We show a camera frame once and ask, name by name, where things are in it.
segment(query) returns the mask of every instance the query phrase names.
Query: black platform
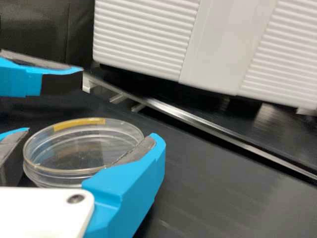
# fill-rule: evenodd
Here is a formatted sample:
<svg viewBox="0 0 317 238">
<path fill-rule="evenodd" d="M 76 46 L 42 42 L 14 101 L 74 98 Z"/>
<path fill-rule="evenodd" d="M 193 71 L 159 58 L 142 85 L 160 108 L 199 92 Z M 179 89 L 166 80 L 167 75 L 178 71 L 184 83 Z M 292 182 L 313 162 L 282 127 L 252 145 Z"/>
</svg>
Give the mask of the black platform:
<svg viewBox="0 0 317 238">
<path fill-rule="evenodd" d="M 111 67 L 95 68 L 92 74 L 148 106 L 152 103 L 170 116 L 317 179 L 316 119 L 297 115 L 295 108 L 230 98 Z"/>
<path fill-rule="evenodd" d="M 0 133 L 27 126 L 31 136 L 67 119 L 109 117 L 165 139 L 165 178 L 136 238 L 316 237 L 316 187 L 230 143 L 84 92 L 1 101 Z M 33 184 L 24 177 L 20 185 Z"/>
</svg>

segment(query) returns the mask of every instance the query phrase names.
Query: yellow tape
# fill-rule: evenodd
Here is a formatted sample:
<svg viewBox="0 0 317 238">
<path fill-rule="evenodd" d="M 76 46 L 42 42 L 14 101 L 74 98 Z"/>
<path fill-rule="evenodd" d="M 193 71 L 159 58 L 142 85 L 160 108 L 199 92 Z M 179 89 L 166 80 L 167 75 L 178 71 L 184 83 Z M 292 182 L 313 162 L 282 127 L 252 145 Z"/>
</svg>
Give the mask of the yellow tape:
<svg viewBox="0 0 317 238">
<path fill-rule="evenodd" d="M 78 125 L 104 125 L 105 118 L 82 118 L 67 120 L 53 125 L 54 132 Z"/>
</svg>

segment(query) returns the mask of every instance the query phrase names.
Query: petri dish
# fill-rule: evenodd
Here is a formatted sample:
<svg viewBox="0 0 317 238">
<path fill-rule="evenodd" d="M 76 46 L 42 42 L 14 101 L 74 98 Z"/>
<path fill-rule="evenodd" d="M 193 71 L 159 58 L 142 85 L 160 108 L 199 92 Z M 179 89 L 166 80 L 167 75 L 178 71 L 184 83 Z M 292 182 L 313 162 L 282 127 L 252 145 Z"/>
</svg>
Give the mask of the petri dish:
<svg viewBox="0 0 317 238">
<path fill-rule="evenodd" d="M 40 187 L 81 187 L 111 167 L 144 139 L 134 125 L 117 119 L 82 118 L 48 126 L 23 147 L 23 170 Z"/>
</svg>

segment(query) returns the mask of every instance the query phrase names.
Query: black tray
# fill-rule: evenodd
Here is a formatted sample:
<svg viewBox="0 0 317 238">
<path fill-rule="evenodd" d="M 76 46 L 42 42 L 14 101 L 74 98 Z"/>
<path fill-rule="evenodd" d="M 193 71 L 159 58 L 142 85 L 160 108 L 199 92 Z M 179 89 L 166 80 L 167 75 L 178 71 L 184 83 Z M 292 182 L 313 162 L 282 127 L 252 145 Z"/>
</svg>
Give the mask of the black tray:
<svg viewBox="0 0 317 238">
<path fill-rule="evenodd" d="M 154 109 L 317 179 L 317 123 L 296 109 L 106 67 L 91 72 Z"/>
</svg>

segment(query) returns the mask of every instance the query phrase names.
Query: white plastic housing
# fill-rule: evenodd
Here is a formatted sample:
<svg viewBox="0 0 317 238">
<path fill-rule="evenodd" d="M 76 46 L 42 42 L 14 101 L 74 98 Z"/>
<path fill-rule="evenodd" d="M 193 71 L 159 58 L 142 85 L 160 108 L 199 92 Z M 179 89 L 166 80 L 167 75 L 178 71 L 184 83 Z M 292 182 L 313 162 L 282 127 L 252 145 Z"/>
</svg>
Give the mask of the white plastic housing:
<svg viewBox="0 0 317 238">
<path fill-rule="evenodd" d="M 317 108 L 314 0 L 96 0 L 94 60 Z"/>
</svg>

